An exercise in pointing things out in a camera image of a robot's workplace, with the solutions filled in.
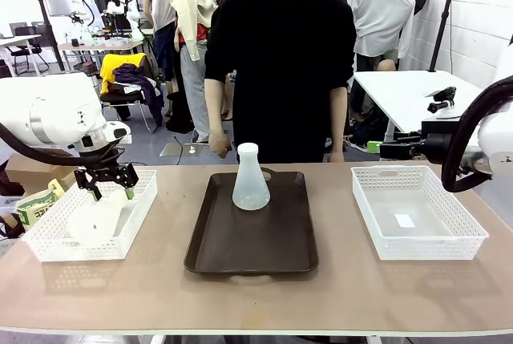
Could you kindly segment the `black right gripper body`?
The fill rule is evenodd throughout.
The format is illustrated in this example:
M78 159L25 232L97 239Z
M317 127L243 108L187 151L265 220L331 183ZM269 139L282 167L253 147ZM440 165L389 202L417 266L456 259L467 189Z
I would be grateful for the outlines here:
M428 133L422 144L422 154L428 160L445 160L451 139L451 133Z

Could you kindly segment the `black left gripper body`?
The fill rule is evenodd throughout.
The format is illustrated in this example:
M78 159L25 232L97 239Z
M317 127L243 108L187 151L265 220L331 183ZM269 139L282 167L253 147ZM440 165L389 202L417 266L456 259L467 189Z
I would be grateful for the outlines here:
M119 146L119 141L111 142L98 150L80 153L81 158L95 160L95 164L78 166L78 171L93 177L93 173L105 172L109 177L116 179L124 174L123 164L118 162L118 158L123 154L124 147Z

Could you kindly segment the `person's right hand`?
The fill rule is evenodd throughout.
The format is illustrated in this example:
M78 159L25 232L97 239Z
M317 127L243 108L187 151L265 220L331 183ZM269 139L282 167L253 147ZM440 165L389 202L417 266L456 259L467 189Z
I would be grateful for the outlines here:
M216 153L221 159L224 159L232 150L230 139L224 132L211 132L208 145L211 151Z

